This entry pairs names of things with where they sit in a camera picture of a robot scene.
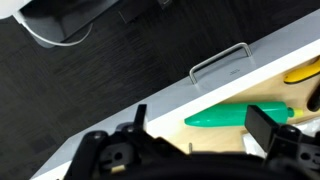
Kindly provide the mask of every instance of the white cable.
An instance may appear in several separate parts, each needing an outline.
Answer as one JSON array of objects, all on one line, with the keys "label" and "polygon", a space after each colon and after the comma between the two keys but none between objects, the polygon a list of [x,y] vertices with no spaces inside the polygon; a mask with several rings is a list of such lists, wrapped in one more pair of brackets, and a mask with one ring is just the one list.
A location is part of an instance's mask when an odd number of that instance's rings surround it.
[{"label": "white cable", "polygon": [[84,41],[89,36],[89,34],[90,34],[91,30],[92,30],[92,27],[93,27],[93,24],[90,24],[90,27],[89,27],[89,30],[88,30],[87,34],[82,39],[80,39],[79,41],[75,41],[75,42],[72,42],[72,43],[59,43],[59,42],[50,41],[48,39],[45,39],[44,37],[41,37],[40,35],[35,33],[32,29],[30,29],[30,27],[25,22],[22,22],[22,25],[29,31],[30,34],[32,34],[36,38],[40,39],[41,41],[44,41],[44,42],[46,42],[48,44],[52,44],[52,45],[55,45],[55,46],[64,46],[64,47],[66,47],[66,46],[74,46],[74,45],[77,45],[77,44],[81,43],[82,41]]},{"label": "white cable", "polygon": [[77,45],[77,44],[81,43],[82,41],[84,41],[89,36],[89,34],[90,34],[91,30],[92,30],[92,27],[93,27],[93,24],[90,24],[90,27],[89,27],[89,30],[88,30],[87,34],[82,39],[80,39],[79,41],[72,42],[72,43],[59,43],[59,42],[50,41],[50,40],[38,35],[37,33],[35,33],[28,26],[28,24],[26,24],[26,19],[24,18],[24,16],[22,15],[22,13],[20,11],[17,11],[15,14],[13,14],[13,16],[15,17],[15,19],[18,21],[19,24],[22,24],[29,31],[30,34],[32,34],[33,36],[35,36],[36,38],[40,39],[43,42],[46,42],[48,44],[52,44],[52,45],[55,45],[55,46],[64,46],[64,47],[66,47],[66,46]]}]

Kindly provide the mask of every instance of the white drawer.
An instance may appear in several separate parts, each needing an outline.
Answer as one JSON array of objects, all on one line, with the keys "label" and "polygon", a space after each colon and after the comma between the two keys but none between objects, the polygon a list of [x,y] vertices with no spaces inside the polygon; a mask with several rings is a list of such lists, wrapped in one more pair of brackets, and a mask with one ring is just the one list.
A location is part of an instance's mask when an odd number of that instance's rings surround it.
[{"label": "white drawer", "polygon": [[[147,117],[152,123],[170,120],[174,124],[320,55],[320,10],[250,44],[250,48],[252,57],[239,50],[196,73],[197,84],[186,77],[70,137],[33,178],[61,178],[85,133],[113,133],[118,124],[133,121],[138,104],[148,105]],[[149,131],[157,136],[155,130]]]}]

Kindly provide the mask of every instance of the wooden surface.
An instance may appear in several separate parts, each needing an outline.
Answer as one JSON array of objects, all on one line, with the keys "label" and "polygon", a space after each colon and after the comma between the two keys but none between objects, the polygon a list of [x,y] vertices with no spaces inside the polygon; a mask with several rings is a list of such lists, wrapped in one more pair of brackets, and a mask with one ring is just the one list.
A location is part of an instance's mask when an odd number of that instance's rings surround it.
[{"label": "wooden surface", "polygon": [[[286,72],[264,81],[222,103],[257,102],[257,101],[284,101],[289,107],[302,108],[304,116],[289,119],[289,123],[298,123],[320,116],[320,112],[313,113],[306,108],[306,102],[313,89],[320,83],[320,76],[295,85],[283,83]],[[198,128],[184,124],[184,120],[151,121],[148,124],[148,133],[154,137],[161,136],[188,152],[188,144],[193,144],[194,151],[244,151],[241,136],[247,133],[243,126]]]},{"label": "wooden surface", "polygon": [[0,179],[29,179],[70,136],[319,7],[319,0],[174,0],[130,24],[115,8],[81,44],[53,49],[13,18],[1,20]]}]

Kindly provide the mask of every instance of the wire handle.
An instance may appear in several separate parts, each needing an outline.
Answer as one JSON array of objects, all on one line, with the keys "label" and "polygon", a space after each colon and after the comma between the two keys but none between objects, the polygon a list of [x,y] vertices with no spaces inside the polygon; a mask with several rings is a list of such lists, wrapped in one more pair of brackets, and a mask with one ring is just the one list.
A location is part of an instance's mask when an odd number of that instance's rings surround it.
[{"label": "wire handle", "polygon": [[242,43],[238,43],[222,52],[220,52],[219,54],[215,55],[215,56],[212,56],[211,58],[193,66],[193,68],[191,68],[191,70],[189,71],[189,76],[190,76],[190,79],[192,81],[193,84],[196,84],[197,83],[197,79],[196,77],[194,76],[194,73],[202,68],[204,68],[205,66],[209,65],[210,63],[212,62],[215,62],[216,60],[218,60],[219,58],[227,55],[227,54],[230,54],[232,52],[234,52],[235,50],[239,49],[239,48],[243,48],[246,53],[247,53],[247,56],[250,57],[252,56],[252,52],[250,50],[250,47],[248,46],[248,44],[242,42]]}]

